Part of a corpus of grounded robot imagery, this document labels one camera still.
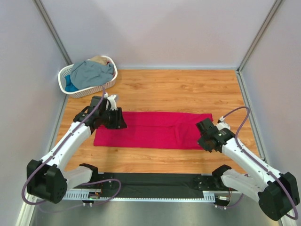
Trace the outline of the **red t shirt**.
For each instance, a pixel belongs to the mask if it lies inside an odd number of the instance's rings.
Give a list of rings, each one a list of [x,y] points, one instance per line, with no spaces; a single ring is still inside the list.
[[[94,146],[158,149],[201,149],[196,124],[213,120],[210,113],[123,112],[126,129],[96,130]]]

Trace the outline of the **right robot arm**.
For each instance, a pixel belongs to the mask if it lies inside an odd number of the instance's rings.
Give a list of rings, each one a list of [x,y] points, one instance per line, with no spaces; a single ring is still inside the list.
[[[297,180],[290,172],[281,173],[252,153],[228,124],[214,125],[209,118],[196,124],[198,144],[206,151],[220,152],[235,161],[244,171],[240,174],[228,165],[212,172],[217,182],[257,202],[266,216],[280,220],[300,203]]]

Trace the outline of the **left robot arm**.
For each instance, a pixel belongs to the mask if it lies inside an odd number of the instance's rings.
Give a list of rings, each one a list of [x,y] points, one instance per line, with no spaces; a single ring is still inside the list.
[[[107,129],[125,129],[122,109],[117,107],[117,95],[94,96],[90,105],[73,119],[66,134],[40,160],[31,160],[26,168],[27,180],[22,194],[39,198],[41,203],[59,203],[66,192],[77,186],[94,185],[98,168],[87,163],[65,171],[65,167],[81,144],[101,126]]]

